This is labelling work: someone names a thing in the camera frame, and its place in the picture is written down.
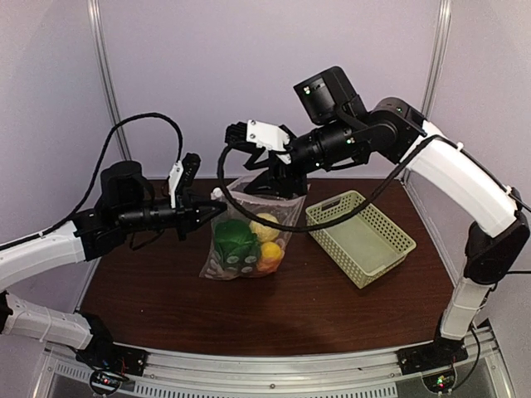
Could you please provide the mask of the yellow toy lemon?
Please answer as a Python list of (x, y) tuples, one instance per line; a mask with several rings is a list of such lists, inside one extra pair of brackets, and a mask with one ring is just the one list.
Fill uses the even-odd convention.
[(273, 241), (261, 245), (261, 259), (267, 261), (281, 260), (284, 256), (283, 249)]

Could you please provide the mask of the toy bok choy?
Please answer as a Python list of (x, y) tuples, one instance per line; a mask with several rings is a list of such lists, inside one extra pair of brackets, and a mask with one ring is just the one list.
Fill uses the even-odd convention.
[(214, 228), (214, 249), (223, 264), (239, 264), (251, 257), (256, 261), (260, 254), (260, 243), (249, 224), (238, 219), (221, 221)]

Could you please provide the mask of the orange toy mango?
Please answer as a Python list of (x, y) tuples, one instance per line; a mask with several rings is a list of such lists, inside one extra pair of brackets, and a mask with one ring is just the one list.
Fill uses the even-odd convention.
[(260, 258), (260, 260), (256, 264), (256, 268), (253, 271), (252, 276), (263, 277), (268, 274), (275, 273), (278, 270), (282, 260), (283, 260), (282, 258), (280, 259), (273, 259), (273, 258), (268, 259), (266, 257)]

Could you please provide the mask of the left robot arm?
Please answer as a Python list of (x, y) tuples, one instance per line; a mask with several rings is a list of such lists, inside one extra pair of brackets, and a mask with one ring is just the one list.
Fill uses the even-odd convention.
[(63, 265), (89, 262), (133, 243), (136, 233), (161, 235), (174, 229), (180, 240), (227, 208), (190, 191), (199, 158), (189, 153), (169, 174), (167, 196), (158, 198), (136, 161), (113, 164), (100, 174), (101, 194), (95, 206), (76, 211), (51, 232), (39, 232), (1, 247), (1, 332), (53, 342), (87, 352), (102, 368), (119, 361), (109, 330), (94, 315), (64, 313), (10, 294), (12, 285)]

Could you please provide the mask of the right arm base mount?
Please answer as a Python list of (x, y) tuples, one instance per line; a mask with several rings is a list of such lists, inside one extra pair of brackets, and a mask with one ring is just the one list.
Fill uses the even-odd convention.
[(432, 343), (397, 351), (402, 374), (421, 374), (425, 388), (431, 393), (449, 393), (457, 385), (455, 365), (468, 359), (468, 353), (460, 347), (453, 352), (437, 351)]

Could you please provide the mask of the beige toy walnut ball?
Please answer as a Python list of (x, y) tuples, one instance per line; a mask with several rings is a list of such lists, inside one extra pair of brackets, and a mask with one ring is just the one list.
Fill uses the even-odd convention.
[[(258, 213), (257, 216), (260, 218), (273, 222), (278, 223), (278, 219), (269, 214), (269, 213)], [(270, 226), (265, 226), (261, 223), (258, 223), (256, 221), (251, 221), (249, 224), (249, 227), (251, 229), (251, 232), (254, 233), (260, 243), (265, 243), (269, 241), (274, 241), (280, 232), (277, 229), (274, 229)]]

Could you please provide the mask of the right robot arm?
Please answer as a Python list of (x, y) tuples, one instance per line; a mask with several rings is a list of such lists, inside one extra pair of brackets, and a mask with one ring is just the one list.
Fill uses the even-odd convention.
[(345, 72), (333, 66), (295, 87), (314, 128), (301, 136), (255, 120), (244, 123), (244, 141), (260, 170), (253, 193), (303, 195), (315, 170), (357, 166), (379, 153), (398, 170), (420, 174), (472, 217), (465, 266), (441, 315), (432, 342), (398, 352), (408, 366), (450, 364), (469, 327), (517, 260), (530, 236), (524, 204), (423, 114), (395, 97), (367, 109)]

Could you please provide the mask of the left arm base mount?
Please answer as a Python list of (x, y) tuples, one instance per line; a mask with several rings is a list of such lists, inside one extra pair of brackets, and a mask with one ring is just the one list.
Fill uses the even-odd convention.
[(142, 376), (148, 359), (148, 353), (143, 349), (116, 344), (71, 350), (78, 362), (92, 370), (89, 387), (99, 396), (114, 394), (123, 384), (130, 382), (131, 376)]

